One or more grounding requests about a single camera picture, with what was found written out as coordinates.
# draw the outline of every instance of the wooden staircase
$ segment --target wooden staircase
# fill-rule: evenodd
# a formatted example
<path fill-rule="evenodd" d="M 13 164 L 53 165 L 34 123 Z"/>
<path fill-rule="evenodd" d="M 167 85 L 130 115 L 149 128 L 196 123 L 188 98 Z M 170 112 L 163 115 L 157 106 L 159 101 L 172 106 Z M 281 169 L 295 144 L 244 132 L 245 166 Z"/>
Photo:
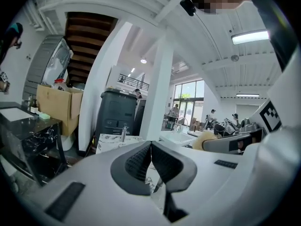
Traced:
<path fill-rule="evenodd" d="M 67 67 L 69 83 L 86 83 L 96 56 L 117 19 L 94 13 L 69 12 L 65 39 L 74 55 Z"/>

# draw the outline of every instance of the railing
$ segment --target railing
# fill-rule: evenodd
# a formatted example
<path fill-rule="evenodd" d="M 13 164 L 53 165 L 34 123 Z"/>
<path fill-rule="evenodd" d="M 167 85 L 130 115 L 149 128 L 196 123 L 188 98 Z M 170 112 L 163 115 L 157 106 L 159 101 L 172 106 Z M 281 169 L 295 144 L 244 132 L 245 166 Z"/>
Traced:
<path fill-rule="evenodd" d="M 139 81 L 139 80 L 136 80 L 136 79 L 133 79 L 131 77 L 128 77 L 124 74 L 120 74 L 119 77 L 118 77 L 118 82 L 120 83 L 124 83 L 126 85 L 130 85 L 130 86 L 133 86 L 135 88 L 138 88 L 138 89 L 143 89 L 143 90 L 146 90 L 148 91 L 149 90 L 149 84 L 147 83 L 144 83 L 142 81 Z"/>

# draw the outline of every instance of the fluorescent light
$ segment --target fluorescent light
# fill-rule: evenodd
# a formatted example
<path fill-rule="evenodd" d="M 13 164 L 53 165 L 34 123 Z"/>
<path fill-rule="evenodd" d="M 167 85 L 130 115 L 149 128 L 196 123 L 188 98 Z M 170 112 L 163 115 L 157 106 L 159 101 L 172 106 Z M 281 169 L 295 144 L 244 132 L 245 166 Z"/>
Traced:
<path fill-rule="evenodd" d="M 241 44 L 241 43 L 247 43 L 252 41 L 259 41 L 259 40 L 268 40 L 269 39 L 269 33 L 268 31 L 256 31 L 256 32 L 248 32 L 248 33 L 242 33 L 232 36 L 233 44 Z"/>
<path fill-rule="evenodd" d="M 259 97 L 259 94 L 237 94 L 237 97 Z"/>

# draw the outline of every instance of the green tree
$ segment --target green tree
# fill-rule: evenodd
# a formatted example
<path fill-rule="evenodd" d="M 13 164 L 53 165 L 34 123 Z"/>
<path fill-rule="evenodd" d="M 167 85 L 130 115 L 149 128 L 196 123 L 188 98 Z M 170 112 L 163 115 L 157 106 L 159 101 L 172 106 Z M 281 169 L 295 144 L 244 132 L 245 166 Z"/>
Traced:
<path fill-rule="evenodd" d="M 191 98 L 191 95 L 189 93 L 184 93 L 182 94 L 181 98 Z"/>

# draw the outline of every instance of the blonde hair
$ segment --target blonde hair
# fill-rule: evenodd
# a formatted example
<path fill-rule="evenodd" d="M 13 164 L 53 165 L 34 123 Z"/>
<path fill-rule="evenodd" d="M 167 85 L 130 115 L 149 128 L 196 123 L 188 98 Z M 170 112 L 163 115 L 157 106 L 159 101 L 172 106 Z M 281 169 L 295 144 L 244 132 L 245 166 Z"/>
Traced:
<path fill-rule="evenodd" d="M 204 131 L 202 135 L 200 135 L 192 144 L 192 148 L 195 150 L 203 151 L 202 144 L 207 140 L 215 140 L 217 139 L 216 135 L 210 131 Z"/>

